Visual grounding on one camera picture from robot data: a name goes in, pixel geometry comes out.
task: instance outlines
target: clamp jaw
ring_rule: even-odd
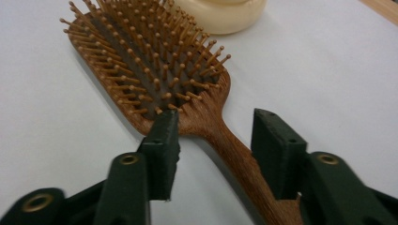
[[[275,199],[300,193],[304,224],[397,224],[398,200],[363,185],[342,158],[306,147],[277,114],[254,111],[253,156]]]
[[[1,225],[148,225],[150,200],[170,200],[179,160],[178,112],[160,114],[137,152],[116,157],[106,180],[65,198],[43,188],[20,198]]]

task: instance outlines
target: white table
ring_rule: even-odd
[[[0,214],[24,194],[67,196],[104,179],[142,136],[125,127],[62,32],[67,1],[0,7]],[[356,0],[269,0],[251,28],[216,37],[233,58],[224,119],[250,145],[253,109],[277,113],[308,143],[398,197],[398,28]],[[171,202],[153,224],[252,224],[209,146],[182,137]]]

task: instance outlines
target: paddle brush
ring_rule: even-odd
[[[276,202],[251,151],[222,120],[230,89],[223,46],[173,1],[84,0],[66,23],[74,48],[130,123],[147,134],[157,114],[179,111],[179,134],[207,140],[268,224],[299,224],[297,202]]]

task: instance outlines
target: brush head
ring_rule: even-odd
[[[166,110],[179,110],[184,120],[189,105],[202,108],[215,97],[222,107],[229,92],[222,64],[231,55],[218,59],[223,46],[211,53],[217,41],[208,40],[209,34],[173,1],[98,0],[99,7],[84,2],[86,14],[69,2],[77,19],[61,19],[69,25],[64,31],[139,131],[147,133]]]

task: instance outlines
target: wooden edge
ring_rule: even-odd
[[[360,0],[378,14],[398,25],[398,4],[391,0]]]

